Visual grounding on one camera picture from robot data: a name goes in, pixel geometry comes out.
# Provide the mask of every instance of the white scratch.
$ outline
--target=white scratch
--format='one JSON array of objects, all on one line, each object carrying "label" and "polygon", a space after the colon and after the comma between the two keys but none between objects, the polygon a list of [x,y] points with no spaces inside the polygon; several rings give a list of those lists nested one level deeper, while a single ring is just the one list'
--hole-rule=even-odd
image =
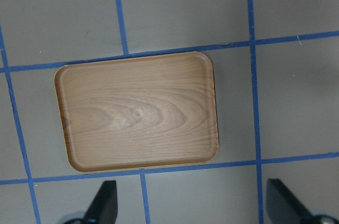
[{"label": "white scratch", "polygon": [[298,42],[299,42],[299,44],[302,46],[302,43],[301,43],[301,41],[300,41],[300,39],[299,39],[299,36],[297,35],[297,39],[298,39]]}]

